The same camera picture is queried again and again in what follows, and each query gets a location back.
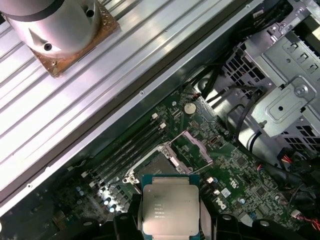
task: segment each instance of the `copper base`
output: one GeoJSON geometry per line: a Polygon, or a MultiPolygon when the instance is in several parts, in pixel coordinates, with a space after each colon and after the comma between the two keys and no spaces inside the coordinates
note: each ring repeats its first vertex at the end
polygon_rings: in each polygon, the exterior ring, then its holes
{"type": "Polygon", "coordinates": [[[35,57],[39,59],[39,61],[42,63],[48,73],[51,74],[52,77],[60,77],[64,71],[66,71],[76,61],[78,61],[84,55],[94,49],[99,43],[109,37],[119,27],[116,19],[106,10],[106,8],[100,3],[98,3],[98,5],[101,13],[101,26],[92,42],[83,50],[79,51],[73,56],[66,58],[52,58],[43,56],[40,53],[32,50],[35,57]]]}

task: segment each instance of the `screw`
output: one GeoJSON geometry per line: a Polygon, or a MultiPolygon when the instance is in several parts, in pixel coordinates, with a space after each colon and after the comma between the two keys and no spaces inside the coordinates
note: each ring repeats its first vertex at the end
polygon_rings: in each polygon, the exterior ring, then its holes
{"type": "Polygon", "coordinates": [[[260,224],[261,224],[261,226],[264,226],[264,227],[270,226],[270,223],[268,223],[267,221],[260,221],[260,224]]]}
{"type": "Polygon", "coordinates": [[[298,15],[300,15],[303,11],[304,11],[304,9],[303,9],[302,7],[300,7],[299,9],[297,9],[297,10],[295,11],[295,15],[298,16],[298,15]]]}
{"type": "Polygon", "coordinates": [[[287,26],[287,24],[285,22],[281,23],[279,26],[279,32],[281,33],[282,30],[285,28],[285,26],[287,26]]]}
{"type": "Polygon", "coordinates": [[[50,43],[46,43],[43,48],[45,51],[50,51],[52,49],[52,45],[50,43]]]}
{"type": "Polygon", "coordinates": [[[222,218],[227,221],[231,220],[231,217],[229,215],[223,215],[222,218]]]}
{"type": "Polygon", "coordinates": [[[305,93],[305,89],[303,87],[297,87],[295,89],[295,94],[298,95],[298,96],[301,96],[305,93]]]}

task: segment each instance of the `motherboard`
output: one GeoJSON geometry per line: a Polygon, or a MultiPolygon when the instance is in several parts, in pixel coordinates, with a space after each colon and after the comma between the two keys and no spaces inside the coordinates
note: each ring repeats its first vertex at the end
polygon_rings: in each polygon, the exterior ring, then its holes
{"type": "Polygon", "coordinates": [[[223,122],[191,87],[181,87],[99,154],[86,159],[54,194],[63,229],[81,217],[101,223],[126,212],[143,175],[197,174],[200,197],[217,213],[250,226],[272,219],[295,229],[288,201],[263,168],[239,151],[223,122]]]}

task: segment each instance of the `chip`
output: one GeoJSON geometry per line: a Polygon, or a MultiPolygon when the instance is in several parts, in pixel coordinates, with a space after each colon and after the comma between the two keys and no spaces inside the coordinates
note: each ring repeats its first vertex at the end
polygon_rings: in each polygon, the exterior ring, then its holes
{"type": "Polygon", "coordinates": [[[266,190],[263,188],[263,187],[260,187],[256,193],[259,195],[259,196],[263,196],[265,193],[266,193],[266,190]]]}
{"type": "Polygon", "coordinates": [[[240,158],[238,158],[238,160],[236,162],[241,167],[246,163],[246,160],[243,157],[240,157],[240,158]]]}
{"type": "Polygon", "coordinates": [[[147,235],[197,235],[200,218],[199,189],[187,184],[144,186],[142,218],[143,232],[147,235]]]}

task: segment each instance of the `sticker label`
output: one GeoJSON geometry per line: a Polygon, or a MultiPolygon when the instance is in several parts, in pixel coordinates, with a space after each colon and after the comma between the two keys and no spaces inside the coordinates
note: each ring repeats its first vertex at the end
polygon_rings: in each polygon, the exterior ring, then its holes
{"type": "Polygon", "coordinates": [[[228,188],[224,188],[222,191],[221,191],[221,194],[227,198],[231,195],[231,192],[228,190],[228,188]]]}

